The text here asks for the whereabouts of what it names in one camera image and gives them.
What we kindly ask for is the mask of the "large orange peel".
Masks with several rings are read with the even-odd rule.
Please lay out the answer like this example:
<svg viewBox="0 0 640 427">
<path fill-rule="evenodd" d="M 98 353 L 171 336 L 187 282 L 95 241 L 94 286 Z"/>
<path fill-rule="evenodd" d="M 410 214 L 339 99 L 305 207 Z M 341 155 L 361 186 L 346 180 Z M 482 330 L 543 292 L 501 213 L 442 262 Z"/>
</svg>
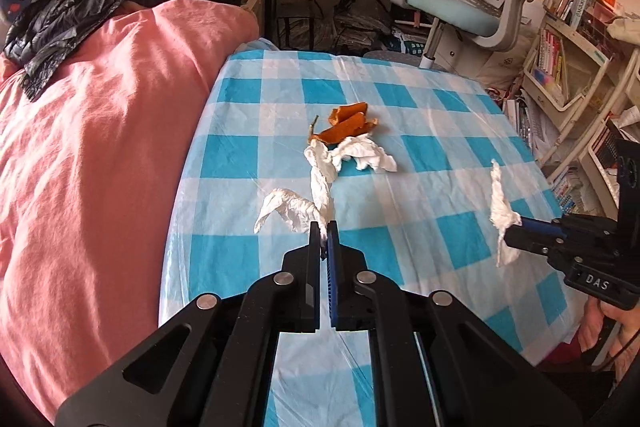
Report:
<svg viewBox="0 0 640 427">
<path fill-rule="evenodd" d="M 309 140 L 318 140 L 326 145 L 336 145 L 350 136 L 369 133 L 377 125 L 376 118 L 368 119 L 365 113 L 359 112 L 320 133 L 311 133 Z"/>
</svg>

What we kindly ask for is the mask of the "pink duvet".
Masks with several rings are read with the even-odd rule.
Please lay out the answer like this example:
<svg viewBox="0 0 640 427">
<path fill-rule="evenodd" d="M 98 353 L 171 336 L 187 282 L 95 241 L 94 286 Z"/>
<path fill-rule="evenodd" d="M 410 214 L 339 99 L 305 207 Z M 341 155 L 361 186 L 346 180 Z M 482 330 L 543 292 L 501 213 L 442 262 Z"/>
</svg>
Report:
<svg viewBox="0 0 640 427">
<path fill-rule="evenodd" d="M 111 18 L 36 101 L 1 65 L 1 354 L 46 418 L 157 325 L 186 153 L 254 14 L 171 0 Z"/>
</svg>

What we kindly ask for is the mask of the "black bags under desk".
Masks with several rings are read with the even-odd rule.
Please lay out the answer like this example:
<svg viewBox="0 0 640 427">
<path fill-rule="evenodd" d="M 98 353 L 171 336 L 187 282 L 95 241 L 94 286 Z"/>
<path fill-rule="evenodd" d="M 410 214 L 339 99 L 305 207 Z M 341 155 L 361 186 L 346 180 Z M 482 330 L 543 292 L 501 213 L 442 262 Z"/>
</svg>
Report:
<svg viewBox="0 0 640 427">
<path fill-rule="evenodd" d="M 280 3 L 271 40 L 293 51 L 363 56 L 369 52 L 407 53 L 404 35 L 394 27 L 381 0 L 338 0 L 325 11 L 317 0 Z"/>
</svg>

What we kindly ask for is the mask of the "blue white checkered tablecloth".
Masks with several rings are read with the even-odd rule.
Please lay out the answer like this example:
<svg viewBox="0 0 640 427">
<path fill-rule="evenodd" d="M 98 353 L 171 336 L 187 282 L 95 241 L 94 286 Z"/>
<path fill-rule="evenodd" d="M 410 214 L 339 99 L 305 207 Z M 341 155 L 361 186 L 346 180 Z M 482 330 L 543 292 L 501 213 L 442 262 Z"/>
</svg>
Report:
<svg viewBox="0 0 640 427">
<path fill-rule="evenodd" d="M 561 210 L 529 147 L 483 87 L 460 76 L 325 53 L 249 50 L 221 69 L 186 156 L 170 219 L 160 321 L 197 295 L 244 293 L 307 242 L 279 216 L 256 225 L 265 196 L 310 196 L 304 150 L 313 120 L 367 103 L 391 173 L 344 162 L 332 186 L 344 245 L 408 291 L 451 291 L 530 363 L 570 339 L 584 298 L 541 257 L 499 267 L 490 221 L 492 165 L 512 208 Z"/>
</svg>

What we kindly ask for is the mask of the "small orange peel piece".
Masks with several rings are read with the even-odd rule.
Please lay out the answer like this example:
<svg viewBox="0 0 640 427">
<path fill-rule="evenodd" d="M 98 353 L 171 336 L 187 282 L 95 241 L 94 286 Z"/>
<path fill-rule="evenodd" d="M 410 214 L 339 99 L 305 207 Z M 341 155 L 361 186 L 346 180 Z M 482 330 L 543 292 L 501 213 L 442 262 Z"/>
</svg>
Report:
<svg viewBox="0 0 640 427">
<path fill-rule="evenodd" d="M 358 113 L 363 113 L 363 115 L 366 115 L 367 110 L 368 104 L 366 102 L 358 102 L 354 104 L 338 106 L 332 110 L 328 121 L 331 126 L 336 126 L 337 124 L 341 124 L 341 122 Z"/>
</svg>

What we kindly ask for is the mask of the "white tissue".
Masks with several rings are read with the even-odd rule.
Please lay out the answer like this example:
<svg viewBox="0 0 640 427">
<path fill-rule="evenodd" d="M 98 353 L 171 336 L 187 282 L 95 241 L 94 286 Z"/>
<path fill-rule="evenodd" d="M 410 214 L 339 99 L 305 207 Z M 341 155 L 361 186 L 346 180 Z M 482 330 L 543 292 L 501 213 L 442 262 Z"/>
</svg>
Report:
<svg viewBox="0 0 640 427">
<path fill-rule="evenodd" d="M 268 217 L 274 212 L 293 232 L 308 232 L 312 222 L 316 222 L 322 232 L 326 231 L 326 219 L 322 217 L 311 200 L 288 188 L 274 188 L 262 201 L 262 208 L 260 208 L 258 218 L 254 223 L 255 233 L 262 229 Z"/>
<path fill-rule="evenodd" d="M 396 172 L 397 164 L 393 156 L 388 155 L 383 147 L 380 147 L 367 134 L 348 136 L 331 150 L 330 157 L 337 171 L 342 169 L 344 161 L 356 161 L 356 169 L 359 171 L 371 168 L 374 172 Z"/>
<path fill-rule="evenodd" d="M 334 219 L 334 202 L 331 187 L 337 178 L 337 170 L 328 148 L 319 140 L 312 139 L 304 150 L 309 162 L 312 202 L 317 209 L 320 234 L 323 242 L 328 237 L 328 225 Z"/>
</svg>

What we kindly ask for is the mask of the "black puffer jacket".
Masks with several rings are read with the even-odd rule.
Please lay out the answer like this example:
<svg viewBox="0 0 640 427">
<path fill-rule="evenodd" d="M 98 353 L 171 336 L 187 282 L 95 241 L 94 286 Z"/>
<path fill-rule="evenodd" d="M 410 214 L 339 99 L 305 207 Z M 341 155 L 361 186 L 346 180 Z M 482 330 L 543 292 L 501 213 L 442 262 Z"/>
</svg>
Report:
<svg viewBox="0 0 640 427">
<path fill-rule="evenodd" d="M 126 0 L 38 0 L 12 24 L 4 56 L 23 71 L 29 101 L 47 90 L 60 65 Z"/>
</svg>

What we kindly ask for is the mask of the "white book trolley near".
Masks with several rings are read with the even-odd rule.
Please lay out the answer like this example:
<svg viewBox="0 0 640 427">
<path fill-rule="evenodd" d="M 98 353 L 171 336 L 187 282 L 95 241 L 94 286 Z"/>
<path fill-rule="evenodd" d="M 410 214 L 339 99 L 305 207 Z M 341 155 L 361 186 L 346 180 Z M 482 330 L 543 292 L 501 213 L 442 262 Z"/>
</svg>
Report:
<svg viewBox="0 0 640 427">
<path fill-rule="evenodd" d="M 565 213 L 615 218 L 620 205 L 616 143 L 639 141 L 639 50 L 633 49 L 622 79 L 548 180 Z"/>
</svg>

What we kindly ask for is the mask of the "white book trolley far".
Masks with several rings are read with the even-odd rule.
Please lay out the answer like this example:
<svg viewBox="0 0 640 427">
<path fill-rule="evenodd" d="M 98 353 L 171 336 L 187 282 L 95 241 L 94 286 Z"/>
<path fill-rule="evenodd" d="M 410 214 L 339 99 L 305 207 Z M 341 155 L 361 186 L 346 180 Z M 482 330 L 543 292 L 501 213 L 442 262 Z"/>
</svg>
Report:
<svg viewBox="0 0 640 427">
<path fill-rule="evenodd" d="M 524 66 L 526 94 L 562 130 L 610 57 L 579 33 L 596 0 L 542 0 L 544 18 Z"/>
</svg>

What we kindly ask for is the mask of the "white book trolley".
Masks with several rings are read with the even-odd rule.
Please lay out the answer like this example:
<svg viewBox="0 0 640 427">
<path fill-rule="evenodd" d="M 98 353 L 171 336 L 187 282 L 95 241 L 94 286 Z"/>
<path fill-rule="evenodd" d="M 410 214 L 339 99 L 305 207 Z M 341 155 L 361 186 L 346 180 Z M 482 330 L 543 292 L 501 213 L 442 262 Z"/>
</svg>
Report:
<svg viewBox="0 0 640 427">
<path fill-rule="evenodd" d="M 548 180 L 565 213 L 615 218 L 620 205 L 616 143 L 639 141 L 639 50 L 633 49 L 622 79 Z"/>
<path fill-rule="evenodd" d="M 562 130 L 610 57 L 579 33 L 596 0 L 542 0 L 544 18 L 524 66 L 526 94 Z"/>
</svg>

